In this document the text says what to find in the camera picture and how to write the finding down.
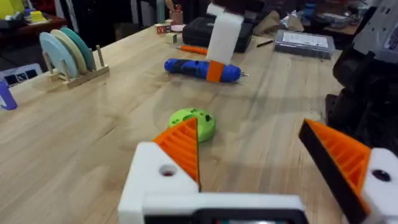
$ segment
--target screw hole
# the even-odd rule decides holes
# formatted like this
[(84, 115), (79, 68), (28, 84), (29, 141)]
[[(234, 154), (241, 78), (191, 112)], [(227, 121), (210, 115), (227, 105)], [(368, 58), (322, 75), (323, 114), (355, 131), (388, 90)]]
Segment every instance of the screw hole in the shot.
[(372, 171), (372, 174), (375, 178), (383, 181), (383, 182), (390, 182), (391, 181), (391, 176), (389, 173), (387, 173), (384, 170), (376, 169)]
[(177, 168), (174, 165), (162, 165), (159, 172), (164, 177), (172, 177), (177, 172)]

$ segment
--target black case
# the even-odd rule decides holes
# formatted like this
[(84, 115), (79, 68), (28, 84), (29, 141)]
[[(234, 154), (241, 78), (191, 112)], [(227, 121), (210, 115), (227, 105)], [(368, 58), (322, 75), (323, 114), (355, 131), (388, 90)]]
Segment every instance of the black case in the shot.
[[(186, 25), (182, 31), (184, 44), (208, 47), (215, 19), (198, 17)], [(252, 24), (242, 23), (242, 29), (236, 43), (235, 52), (244, 53), (252, 37)]]

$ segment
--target orange pen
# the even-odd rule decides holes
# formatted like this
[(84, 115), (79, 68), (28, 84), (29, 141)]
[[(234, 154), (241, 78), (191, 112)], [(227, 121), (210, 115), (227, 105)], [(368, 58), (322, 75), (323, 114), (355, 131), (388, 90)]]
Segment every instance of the orange pen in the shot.
[(187, 52), (207, 55), (207, 49), (204, 49), (204, 48), (201, 48), (201, 47), (193, 47), (193, 46), (188, 46), (188, 45), (181, 45), (181, 46), (179, 46), (177, 48), (180, 49), (180, 50), (187, 51)]

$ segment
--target yellow object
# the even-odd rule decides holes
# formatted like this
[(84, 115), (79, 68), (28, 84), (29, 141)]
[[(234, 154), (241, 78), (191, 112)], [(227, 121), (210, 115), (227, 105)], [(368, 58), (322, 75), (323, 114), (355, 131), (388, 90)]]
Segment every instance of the yellow object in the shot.
[(0, 19), (5, 19), (7, 15), (14, 15), (23, 10), (22, 0), (0, 0)]
[(30, 21), (32, 22), (41, 22), (45, 21), (45, 17), (43, 16), (42, 12), (40, 11), (33, 11), (30, 12)]

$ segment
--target label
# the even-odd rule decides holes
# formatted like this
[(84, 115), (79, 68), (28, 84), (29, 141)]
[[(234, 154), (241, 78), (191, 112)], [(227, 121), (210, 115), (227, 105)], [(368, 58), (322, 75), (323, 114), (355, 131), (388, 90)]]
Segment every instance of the label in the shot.
[(284, 37), (282, 38), (282, 40), (284, 42), (294, 44), (305, 44), (314, 47), (328, 47), (328, 39), (326, 37), (316, 37), (312, 35), (284, 32)]
[(1, 106), (7, 106), (6, 102), (4, 102), (4, 100), (1, 97), (1, 95), (0, 95), (0, 105)]
[(385, 49), (395, 50), (398, 45), (398, 24), (393, 28), (388, 37), (386, 43), (384, 44)]

